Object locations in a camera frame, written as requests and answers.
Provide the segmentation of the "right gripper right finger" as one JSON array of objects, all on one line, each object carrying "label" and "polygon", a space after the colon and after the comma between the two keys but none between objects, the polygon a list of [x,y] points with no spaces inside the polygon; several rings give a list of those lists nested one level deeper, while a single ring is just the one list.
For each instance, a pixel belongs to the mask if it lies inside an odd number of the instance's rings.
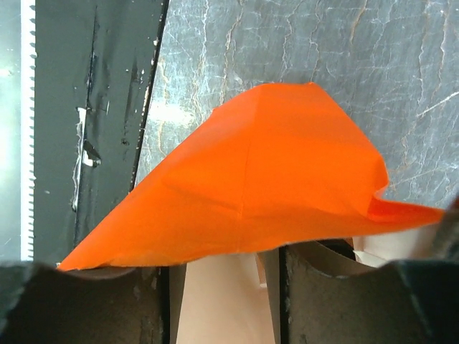
[{"label": "right gripper right finger", "polygon": [[458,264],[374,268],[320,242],[263,252],[277,343],[456,343]]}]

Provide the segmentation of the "orange paper bag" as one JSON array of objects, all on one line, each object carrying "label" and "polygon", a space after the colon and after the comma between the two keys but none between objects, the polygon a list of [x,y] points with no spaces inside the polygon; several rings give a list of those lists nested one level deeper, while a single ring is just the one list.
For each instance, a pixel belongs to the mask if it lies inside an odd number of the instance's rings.
[{"label": "orange paper bag", "polygon": [[421,260],[443,210],[384,198],[384,159],[317,84],[215,108],[60,263],[186,266],[178,343],[277,343],[261,255],[320,242],[369,267]]}]

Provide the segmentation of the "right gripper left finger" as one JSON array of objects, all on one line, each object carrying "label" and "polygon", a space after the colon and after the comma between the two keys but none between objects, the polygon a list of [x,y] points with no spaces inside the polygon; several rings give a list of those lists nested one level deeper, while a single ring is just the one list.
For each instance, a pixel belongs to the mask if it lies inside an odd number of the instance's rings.
[{"label": "right gripper left finger", "polygon": [[1,342],[175,343],[186,266],[63,272],[1,263]]}]

